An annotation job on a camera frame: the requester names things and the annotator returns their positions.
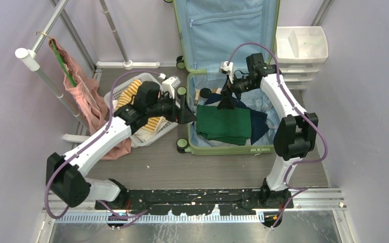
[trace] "navy blue cloth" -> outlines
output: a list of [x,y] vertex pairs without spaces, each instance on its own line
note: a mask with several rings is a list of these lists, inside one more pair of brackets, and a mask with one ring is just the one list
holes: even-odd
[[[251,140],[251,145],[253,145],[255,142],[257,142],[257,140],[263,137],[267,133],[267,131],[269,131],[269,127],[266,124],[267,114],[248,108],[242,101],[237,100],[234,97],[232,97],[232,99],[235,103],[235,107],[250,110],[250,116],[251,116],[250,140]],[[208,98],[208,100],[205,102],[204,105],[213,104],[219,101],[221,101],[220,94],[211,94],[211,96]]]

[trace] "metal pole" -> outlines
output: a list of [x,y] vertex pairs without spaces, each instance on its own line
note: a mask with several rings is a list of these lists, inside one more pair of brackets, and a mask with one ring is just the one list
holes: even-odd
[[130,59],[129,59],[129,57],[128,57],[128,55],[123,47],[122,40],[120,39],[119,33],[117,32],[117,30],[115,28],[114,21],[112,20],[111,15],[109,14],[109,10],[108,10],[108,7],[106,6],[105,0],[99,0],[99,2],[102,5],[103,13],[105,14],[106,19],[108,20],[109,26],[111,27],[111,31],[114,34],[115,41],[117,42],[117,45],[119,46],[120,52],[123,55],[123,59],[125,60],[125,62],[128,62]]
[[[60,0],[59,3],[56,5],[56,7],[54,8],[54,13],[51,16],[51,19],[48,21],[46,27],[43,30],[43,32],[45,34],[48,34],[50,32],[51,28],[53,27],[54,23],[56,23],[57,18],[59,17],[62,10],[65,8],[68,1],[69,0]],[[40,49],[41,45],[43,44],[45,38],[46,38],[45,35],[40,34],[38,36],[38,39],[36,40],[35,44],[33,44],[31,50],[33,52],[37,53],[38,50]]]
[[318,9],[317,15],[315,16],[311,26],[320,26],[323,23],[324,17],[327,15],[329,8],[332,6],[335,0],[323,0],[320,8]]
[[53,91],[54,95],[62,102],[66,108],[72,113],[73,116],[75,116],[83,126],[86,128],[89,127],[89,124],[85,121],[84,117],[81,115],[80,110],[76,108],[64,95],[63,93],[54,85],[54,83],[51,81],[50,77],[41,69],[34,71],[44,82],[47,84],[47,86]]
[[[51,4],[56,7],[58,0],[50,0]],[[77,30],[75,29],[71,19],[69,18],[68,13],[63,10],[60,14],[60,17],[62,18],[63,24],[66,26],[66,29],[68,30],[69,34],[71,35],[72,39],[74,40],[76,46],[78,47],[78,50],[81,52],[82,56],[84,57],[85,61],[89,65],[90,69],[92,71],[95,71],[96,65],[95,62],[93,62],[92,57],[90,56],[89,52],[87,51],[86,46],[84,45],[83,41],[81,40],[80,35],[78,34]]]

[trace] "light blue suitcase lining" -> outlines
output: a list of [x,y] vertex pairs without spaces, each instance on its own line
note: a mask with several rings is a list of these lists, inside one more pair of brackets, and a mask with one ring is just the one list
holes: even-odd
[[[184,63],[189,71],[207,70],[207,75],[193,75],[188,81],[189,106],[193,111],[196,111],[193,103],[195,89],[224,85],[226,76],[218,73],[218,68],[239,44],[258,42],[272,49],[278,3],[278,0],[176,0]],[[270,59],[260,47],[240,48],[232,59],[234,70],[246,72],[245,58],[259,52],[266,60]],[[244,93],[241,101],[251,109],[268,114],[267,123],[271,129],[254,145],[273,144],[279,119],[269,98],[261,90],[254,90]],[[193,145],[210,146],[196,134],[194,125],[190,130]]]

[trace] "green strap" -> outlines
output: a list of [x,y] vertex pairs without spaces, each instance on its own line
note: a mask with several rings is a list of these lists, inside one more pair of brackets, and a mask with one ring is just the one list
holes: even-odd
[[60,56],[59,52],[57,51],[57,48],[54,45],[53,41],[51,41],[51,46],[53,47],[54,54],[56,55],[56,58],[59,61],[60,66],[62,67],[62,70],[65,72],[65,74],[68,77],[69,81],[71,82],[72,86],[76,87],[76,84],[75,84],[71,74],[69,74],[68,70],[66,70],[65,64],[63,63],[63,60],[62,60],[62,57]]

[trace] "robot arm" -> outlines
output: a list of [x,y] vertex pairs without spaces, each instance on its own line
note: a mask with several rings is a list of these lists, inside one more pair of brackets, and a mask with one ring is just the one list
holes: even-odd
[[276,65],[267,65],[261,53],[248,56],[246,61],[249,73],[241,78],[237,78],[233,74],[232,63],[223,62],[221,64],[220,72],[227,74],[227,82],[222,89],[221,94],[223,98],[218,108],[235,108],[230,97],[235,94],[236,98],[240,99],[241,93],[253,89],[261,89],[270,98],[281,122],[274,137],[277,157],[271,173],[267,176],[262,186],[266,197],[269,197],[271,192],[283,191],[288,188],[287,181],[290,179],[296,166],[292,166],[292,169],[287,173],[288,168],[294,162],[306,157],[308,152],[312,151],[315,146],[315,130],[300,117],[294,108],[297,107],[301,112],[305,113],[316,126],[318,125],[318,117],[315,113],[306,113],[306,110],[291,95],[286,84],[282,82],[281,85],[295,104],[294,106],[291,105],[277,80],[277,72],[280,71],[277,70]]
[[173,85],[178,82],[177,77],[170,77],[162,83],[163,91],[155,82],[143,82],[133,97],[133,104],[120,107],[113,118],[83,144],[63,156],[50,155],[47,182],[67,158],[76,156],[57,174],[50,189],[70,207],[76,207],[84,200],[104,200],[111,208],[123,206],[127,190],[122,184],[113,179],[101,181],[86,176],[108,151],[146,125],[149,118],[164,116],[166,120],[179,124],[196,120],[186,106],[185,88],[178,90],[181,105],[176,102]]

